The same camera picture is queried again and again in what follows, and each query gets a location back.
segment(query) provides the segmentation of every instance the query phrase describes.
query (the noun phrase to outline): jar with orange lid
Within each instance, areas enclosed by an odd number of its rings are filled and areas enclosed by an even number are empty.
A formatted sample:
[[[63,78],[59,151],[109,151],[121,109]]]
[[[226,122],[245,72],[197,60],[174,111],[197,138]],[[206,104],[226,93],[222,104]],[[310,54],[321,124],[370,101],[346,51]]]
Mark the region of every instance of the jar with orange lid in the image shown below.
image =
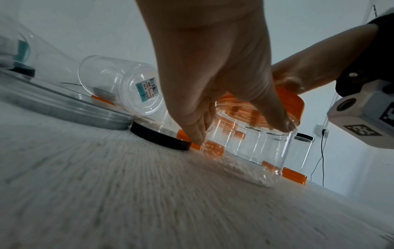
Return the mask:
[[[299,126],[304,101],[285,88],[276,87],[276,91],[290,120]],[[201,151],[230,173],[272,186],[282,175],[284,159],[295,134],[296,130],[274,129],[252,104],[226,94],[216,103],[216,117]]]

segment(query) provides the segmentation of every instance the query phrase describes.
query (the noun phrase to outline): power outlet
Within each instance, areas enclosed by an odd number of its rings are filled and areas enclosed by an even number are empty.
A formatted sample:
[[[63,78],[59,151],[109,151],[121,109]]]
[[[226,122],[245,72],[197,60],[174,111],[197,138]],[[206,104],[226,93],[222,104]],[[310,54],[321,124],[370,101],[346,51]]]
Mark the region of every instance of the power outlet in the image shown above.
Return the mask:
[[[313,132],[315,133],[316,136],[322,137],[321,133],[323,130],[325,130],[324,137],[327,138],[328,135],[330,134],[330,130],[327,129],[327,127],[325,127],[324,125],[315,125]]]

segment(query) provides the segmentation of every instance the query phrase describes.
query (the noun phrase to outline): barcode sticker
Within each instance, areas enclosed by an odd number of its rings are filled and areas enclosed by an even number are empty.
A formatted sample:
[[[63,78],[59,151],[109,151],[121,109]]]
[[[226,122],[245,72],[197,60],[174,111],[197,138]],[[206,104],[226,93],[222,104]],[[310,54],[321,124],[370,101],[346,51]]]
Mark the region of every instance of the barcode sticker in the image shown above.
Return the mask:
[[[142,102],[148,101],[159,94],[155,78],[137,83],[136,86]]]

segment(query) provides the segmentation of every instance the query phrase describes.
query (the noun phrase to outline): table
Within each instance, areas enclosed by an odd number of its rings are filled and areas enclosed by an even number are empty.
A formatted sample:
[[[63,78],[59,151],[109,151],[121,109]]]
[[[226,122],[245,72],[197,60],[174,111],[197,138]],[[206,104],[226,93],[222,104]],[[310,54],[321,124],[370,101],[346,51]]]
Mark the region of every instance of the table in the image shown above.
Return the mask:
[[[311,182],[4,102],[0,131],[0,248],[394,248],[392,220]]]

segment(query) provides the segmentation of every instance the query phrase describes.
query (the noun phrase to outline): black wristband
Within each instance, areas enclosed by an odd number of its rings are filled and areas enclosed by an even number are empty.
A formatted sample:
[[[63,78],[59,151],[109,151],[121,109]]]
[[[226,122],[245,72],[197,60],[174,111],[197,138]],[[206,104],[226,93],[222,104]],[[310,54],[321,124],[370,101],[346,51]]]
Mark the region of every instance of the black wristband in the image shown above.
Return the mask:
[[[337,79],[335,90],[342,97],[359,93],[363,84],[374,80],[394,82],[394,13],[378,17],[369,24],[377,25],[378,33]]]

